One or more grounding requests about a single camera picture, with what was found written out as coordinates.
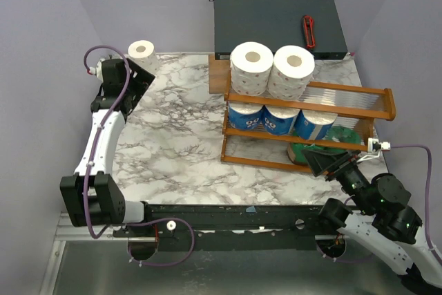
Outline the plain white paper roll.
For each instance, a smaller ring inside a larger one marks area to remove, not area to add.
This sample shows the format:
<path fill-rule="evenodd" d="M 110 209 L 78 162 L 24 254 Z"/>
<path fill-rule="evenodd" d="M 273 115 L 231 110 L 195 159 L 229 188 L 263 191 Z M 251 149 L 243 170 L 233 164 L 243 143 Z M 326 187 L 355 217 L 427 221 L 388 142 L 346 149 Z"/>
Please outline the plain white paper roll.
<path fill-rule="evenodd" d="M 128 47 L 128 56 L 137 65 L 153 75 L 156 75 L 160 68 L 159 59 L 155 52 L 155 46 L 150 41 L 134 41 Z"/>

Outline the small green object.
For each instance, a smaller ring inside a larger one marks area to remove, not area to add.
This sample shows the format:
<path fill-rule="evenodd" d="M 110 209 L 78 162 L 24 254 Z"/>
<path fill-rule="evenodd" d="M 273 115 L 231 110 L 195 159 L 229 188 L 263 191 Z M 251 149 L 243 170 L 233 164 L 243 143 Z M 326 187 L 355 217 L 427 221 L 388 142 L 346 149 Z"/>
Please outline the small green object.
<path fill-rule="evenodd" d="M 289 143 L 287 146 L 287 155 L 292 163 L 302 166 L 307 166 L 307 161 L 302 154 L 302 150 L 307 149 L 309 151 L 328 151 L 331 153 L 342 153 L 342 149 L 335 149 L 331 147 L 316 146 L 315 144 L 307 145 L 300 143 Z"/>

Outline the green paper roll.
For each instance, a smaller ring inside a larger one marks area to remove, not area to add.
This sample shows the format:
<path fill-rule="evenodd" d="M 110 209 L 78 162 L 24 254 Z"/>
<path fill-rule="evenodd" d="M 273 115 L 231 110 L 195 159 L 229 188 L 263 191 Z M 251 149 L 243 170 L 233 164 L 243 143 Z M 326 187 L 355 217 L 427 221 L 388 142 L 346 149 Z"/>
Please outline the green paper roll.
<path fill-rule="evenodd" d="M 344 126 L 332 126 L 328 130 L 325 139 L 334 142 L 348 143 L 348 144 L 361 143 L 360 135 L 353 129 Z"/>

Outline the blue paper roll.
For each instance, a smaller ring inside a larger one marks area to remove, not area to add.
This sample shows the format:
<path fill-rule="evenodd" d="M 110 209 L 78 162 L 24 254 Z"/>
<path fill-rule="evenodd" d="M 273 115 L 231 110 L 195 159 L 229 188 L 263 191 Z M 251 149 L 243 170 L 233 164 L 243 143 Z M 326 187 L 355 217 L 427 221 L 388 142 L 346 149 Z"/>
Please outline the blue paper roll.
<path fill-rule="evenodd" d="M 294 131 L 304 140 L 321 140 L 333 126 L 337 117 L 336 113 L 302 109 L 294 124 Z"/>

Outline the orange wooden shelf rack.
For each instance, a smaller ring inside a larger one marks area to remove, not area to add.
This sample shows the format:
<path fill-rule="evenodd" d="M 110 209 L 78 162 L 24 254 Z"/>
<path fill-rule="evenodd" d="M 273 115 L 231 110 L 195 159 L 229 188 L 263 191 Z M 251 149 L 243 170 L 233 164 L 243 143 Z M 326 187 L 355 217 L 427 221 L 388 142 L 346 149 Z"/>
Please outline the orange wooden shelf rack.
<path fill-rule="evenodd" d="M 228 79 L 224 100 L 223 162 L 305 173 L 310 171 L 308 166 L 272 161 L 280 142 L 367 152 L 374 137 L 374 120 L 392 121 L 396 117 L 389 88 L 310 82 L 300 99 L 285 101 L 269 92 L 241 95 Z M 250 140 L 245 157 L 227 155 L 227 143 L 233 136 Z M 263 150 L 257 158 L 252 156 L 256 147 Z"/>

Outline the blue object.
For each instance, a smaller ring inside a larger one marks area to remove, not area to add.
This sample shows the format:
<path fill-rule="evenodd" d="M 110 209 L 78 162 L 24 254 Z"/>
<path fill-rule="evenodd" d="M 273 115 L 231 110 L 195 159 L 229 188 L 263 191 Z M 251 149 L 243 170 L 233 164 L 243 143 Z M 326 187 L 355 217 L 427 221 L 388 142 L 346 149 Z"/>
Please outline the blue object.
<path fill-rule="evenodd" d="M 260 124 L 263 105 L 228 102 L 228 119 L 230 125 L 241 131 L 249 131 Z"/>

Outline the white red-dotted paper roll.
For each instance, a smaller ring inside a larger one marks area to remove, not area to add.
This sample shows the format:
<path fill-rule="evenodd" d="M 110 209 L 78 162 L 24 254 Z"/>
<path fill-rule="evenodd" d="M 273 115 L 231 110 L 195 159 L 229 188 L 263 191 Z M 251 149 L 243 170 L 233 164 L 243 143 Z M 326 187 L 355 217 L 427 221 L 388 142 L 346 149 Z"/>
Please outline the white red-dotted paper roll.
<path fill-rule="evenodd" d="M 248 41 L 237 45 L 230 56 L 231 86 L 237 93 L 259 96 L 267 89 L 273 53 L 263 44 Z"/>

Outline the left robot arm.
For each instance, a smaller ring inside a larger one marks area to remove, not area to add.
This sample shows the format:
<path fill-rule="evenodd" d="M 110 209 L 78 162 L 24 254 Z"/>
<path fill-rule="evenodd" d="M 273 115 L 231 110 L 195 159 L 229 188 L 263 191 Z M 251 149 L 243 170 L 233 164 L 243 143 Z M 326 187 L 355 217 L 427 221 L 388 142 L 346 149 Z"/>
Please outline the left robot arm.
<path fill-rule="evenodd" d="M 105 59 L 97 66 L 102 80 L 90 105 L 92 128 L 73 175 L 61 179 L 60 190 L 75 227 L 120 225 L 138 236 L 148 235 L 153 219 L 142 202 L 127 201 L 112 177 L 117 142 L 127 117 L 135 110 L 159 69 L 159 60 L 132 57 Z"/>

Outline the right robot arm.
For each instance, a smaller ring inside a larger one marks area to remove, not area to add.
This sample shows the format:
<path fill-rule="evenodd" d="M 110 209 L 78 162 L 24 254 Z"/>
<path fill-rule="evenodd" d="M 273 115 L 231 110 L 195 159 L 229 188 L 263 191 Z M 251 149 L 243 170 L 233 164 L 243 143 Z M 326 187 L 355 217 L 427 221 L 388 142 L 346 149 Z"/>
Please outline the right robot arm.
<path fill-rule="evenodd" d="M 381 259 L 414 294 L 441 293 L 441 254 L 432 244 L 421 217 L 409 206 L 411 193 L 391 173 L 368 180 L 359 164 L 359 151 L 302 150 L 314 176 L 336 180 L 370 225 L 344 202 L 330 198 L 318 216 L 326 234 L 336 231 L 355 240 Z"/>

